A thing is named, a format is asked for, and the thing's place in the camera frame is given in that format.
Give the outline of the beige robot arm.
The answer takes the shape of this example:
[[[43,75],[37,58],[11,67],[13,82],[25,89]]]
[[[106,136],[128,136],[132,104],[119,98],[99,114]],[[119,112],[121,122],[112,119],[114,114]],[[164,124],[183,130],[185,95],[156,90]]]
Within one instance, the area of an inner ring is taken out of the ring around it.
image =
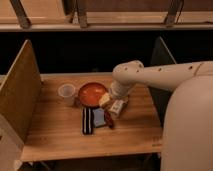
[[[130,61],[112,72],[121,99],[137,83],[172,93],[164,119],[161,171],[213,171],[213,61],[146,67]]]

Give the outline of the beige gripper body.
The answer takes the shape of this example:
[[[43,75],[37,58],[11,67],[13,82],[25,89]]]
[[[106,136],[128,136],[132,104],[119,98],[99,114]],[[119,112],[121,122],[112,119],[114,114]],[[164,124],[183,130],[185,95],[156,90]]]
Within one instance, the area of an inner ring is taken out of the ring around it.
[[[120,99],[126,96],[128,87],[117,81],[113,81],[109,88],[110,96],[114,99]]]

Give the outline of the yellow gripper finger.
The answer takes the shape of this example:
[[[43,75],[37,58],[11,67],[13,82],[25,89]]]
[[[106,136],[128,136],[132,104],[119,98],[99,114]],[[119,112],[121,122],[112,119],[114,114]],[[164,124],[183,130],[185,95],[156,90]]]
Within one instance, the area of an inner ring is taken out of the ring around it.
[[[99,106],[105,107],[111,103],[112,99],[109,93],[105,93],[99,100]]]

